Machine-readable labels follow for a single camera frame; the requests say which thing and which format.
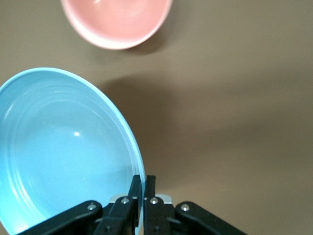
blue bowl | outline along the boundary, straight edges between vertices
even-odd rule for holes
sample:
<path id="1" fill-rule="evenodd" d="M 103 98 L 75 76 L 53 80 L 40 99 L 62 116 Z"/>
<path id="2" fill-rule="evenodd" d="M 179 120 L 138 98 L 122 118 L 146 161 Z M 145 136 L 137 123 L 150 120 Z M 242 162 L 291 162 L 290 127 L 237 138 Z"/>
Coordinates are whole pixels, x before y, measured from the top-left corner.
<path id="1" fill-rule="evenodd" d="M 135 174 L 144 183 L 128 124 L 86 80 L 37 68 L 0 87 L 0 220 L 10 234 L 87 200 L 105 206 Z"/>

bowl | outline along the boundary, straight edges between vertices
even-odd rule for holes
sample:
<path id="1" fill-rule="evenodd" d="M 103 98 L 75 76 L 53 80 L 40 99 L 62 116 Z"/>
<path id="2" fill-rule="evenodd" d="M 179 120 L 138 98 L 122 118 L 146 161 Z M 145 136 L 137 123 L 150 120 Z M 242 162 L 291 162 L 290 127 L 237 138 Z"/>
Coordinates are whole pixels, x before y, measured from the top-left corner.
<path id="1" fill-rule="evenodd" d="M 90 43 L 127 49 L 150 38 L 165 21 L 172 0 L 61 0 L 73 28 Z"/>
<path id="2" fill-rule="evenodd" d="M 144 183 L 130 127 L 81 77 L 26 70 L 0 87 L 0 104 L 0 220 L 10 234 L 84 201 L 105 206 L 136 174 Z"/>

pink bowl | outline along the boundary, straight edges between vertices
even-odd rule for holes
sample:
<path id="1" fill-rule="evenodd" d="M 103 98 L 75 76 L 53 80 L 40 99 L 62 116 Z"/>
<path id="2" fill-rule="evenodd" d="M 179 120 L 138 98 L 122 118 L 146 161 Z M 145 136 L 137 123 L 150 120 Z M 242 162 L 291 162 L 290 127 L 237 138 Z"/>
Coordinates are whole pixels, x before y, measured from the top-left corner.
<path id="1" fill-rule="evenodd" d="M 87 41 L 126 49 L 150 38 L 163 24 L 172 0 L 61 0 L 65 15 Z"/>

table surface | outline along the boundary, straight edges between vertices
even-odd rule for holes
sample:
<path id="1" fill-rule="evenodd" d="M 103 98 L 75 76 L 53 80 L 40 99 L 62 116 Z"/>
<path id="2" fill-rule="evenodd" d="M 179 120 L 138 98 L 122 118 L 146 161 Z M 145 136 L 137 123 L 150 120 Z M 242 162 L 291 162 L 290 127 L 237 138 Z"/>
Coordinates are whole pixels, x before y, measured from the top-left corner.
<path id="1" fill-rule="evenodd" d="M 2 0 L 0 85 L 34 67 L 78 74 L 121 110 L 158 193 L 251 235 L 311 235 L 312 22 L 313 1 L 174 0 L 152 38 L 114 51 L 59 1 Z"/>

silver screw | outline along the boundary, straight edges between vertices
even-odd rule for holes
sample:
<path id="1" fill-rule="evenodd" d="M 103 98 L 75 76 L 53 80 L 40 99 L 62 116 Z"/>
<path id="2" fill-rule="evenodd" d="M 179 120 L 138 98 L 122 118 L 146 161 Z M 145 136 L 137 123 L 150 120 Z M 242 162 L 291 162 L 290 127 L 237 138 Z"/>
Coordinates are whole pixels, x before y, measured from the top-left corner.
<path id="1" fill-rule="evenodd" d="M 188 206 L 188 204 L 184 203 L 182 204 L 182 206 L 180 207 L 184 212 L 187 212 L 190 210 L 190 207 Z"/>
<path id="2" fill-rule="evenodd" d="M 129 199 L 128 199 L 127 197 L 124 197 L 124 198 L 121 200 L 121 203 L 123 203 L 123 204 L 129 203 Z"/>
<path id="3" fill-rule="evenodd" d="M 150 202 L 152 204 L 156 204 L 156 203 L 158 203 L 158 199 L 156 197 L 153 197 L 153 198 L 150 199 Z"/>
<path id="4" fill-rule="evenodd" d="M 93 209 L 95 209 L 97 206 L 94 203 L 91 203 L 89 206 L 87 206 L 87 209 L 92 211 Z"/>

